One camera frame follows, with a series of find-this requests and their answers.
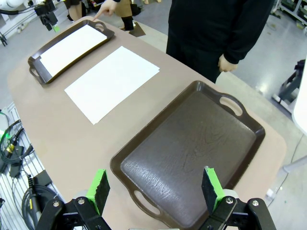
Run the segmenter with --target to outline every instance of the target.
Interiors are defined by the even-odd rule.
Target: human hand
[[[97,12],[97,14],[95,15],[93,20],[97,19],[101,14],[111,16],[113,14],[113,12],[115,11],[116,6],[117,6],[117,2],[115,2],[113,0],[106,0],[100,6],[100,9]]]
[[[232,64],[226,60],[224,54],[220,56],[218,67],[220,68],[221,72],[228,72],[233,71],[238,67],[238,64]]]

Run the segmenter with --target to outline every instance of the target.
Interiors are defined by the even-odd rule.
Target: large brown tray
[[[89,25],[90,27],[96,29],[97,31],[101,32],[106,36],[106,40],[100,42],[99,44],[95,45],[93,48],[86,51],[84,54],[82,54],[80,57],[76,58],[74,61],[72,61],[70,64],[68,64],[65,68],[63,68],[59,73],[57,73],[54,77],[50,75],[48,70],[46,70],[45,66],[41,63],[41,54],[43,54],[45,51],[53,47],[56,43],[63,40],[68,35],[72,34],[76,30],[80,29],[81,27]],[[93,52],[98,47],[102,46],[103,44],[107,43],[112,37],[114,36],[114,32],[109,30],[106,25],[103,22],[93,22],[90,20],[83,20],[79,22],[78,24],[75,24],[71,28],[67,29],[63,33],[56,36],[54,39],[52,39],[50,42],[48,42],[46,45],[41,47],[38,51],[35,52],[31,57],[28,59],[28,64],[30,66],[30,73],[38,80],[38,82],[41,85],[49,84],[52,81],[54,81],[55,78],[57,78],[59,75],[61,75],[63,72],[65,72],[67,69],[69,69],[72,65],[77,63],[79,60],[81,60],[83,57],[87,56],[91,52]]]
[[[242,114],[221,104],[221,98],[235,102]],[[207,217],[204,166],[213,167],[222,187],[232,189],[264,136],[264,128],[236,98],[195,81],[113,157],[111,169],[145,213],[172,228],[197,230]]]

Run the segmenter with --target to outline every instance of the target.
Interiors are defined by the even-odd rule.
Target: small tray
[[[54,77],[50,75],[50,73],[46,70],[44,65],[41,63],[41,54],[46,52],[48,49],[53,47],[56,43],[63,40],[65,37],[69,36],[76,30],[80,29],[81,27],[89,25],[90,27],[98,30],[102,34],[104,34],[107,39],[102,41],[101,43],[95,45],[93,48],[89,49],[85,53],[83,53],[80,57],[76,58],[74,61],[72,61],[70,64],[68,64],[65,68],[63,68],[59,73],[57,73]],[[55,78],[57,78],[59,75],[61,75],[63,72],[65,72],[67,69],[69,69],[72,65],[77,63],[79,60],[81,60],[86,55],[90,54],[92,51],[100,47],[101,45],[107,43],[112,37],[114,36],[114,32],[109,30],[106,25],[103,22],[93,22],[90,20],[84,20],[79,22],[78,24],[72,26],[68,30],[64,31],[63,33],[56,36],[54,39],[52,39],[50,42],[48,42],[46,45],[41,47],[34,55],[32,55],[28,59],[28,64],[30,66],[30,73],[38,80],[38,82],[41,85],[49,84],[51,83]]]
[[[145,213],[171,228],[198,230],[207,217],[203,168],[214,168],[222,187],[233,189],[264,136],[236,98],[195,81],[113,157],[111,169]]]

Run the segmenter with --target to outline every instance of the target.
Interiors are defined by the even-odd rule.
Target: paper
[[[158,72],[157,66],[121,46],[65,92],[94,125]]]
[[[104,34],[85,25],[44,52],[40,61],[54,77],[76,58],[106,39]]]

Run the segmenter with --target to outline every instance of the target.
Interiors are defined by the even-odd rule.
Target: stack of paper
[[[40,61],[54,77],[76,58],[106,39],[104,34],[85,25],[41,54]]]
[[[120,47],[65,92],[94,125],[158,72],[154,64]]]

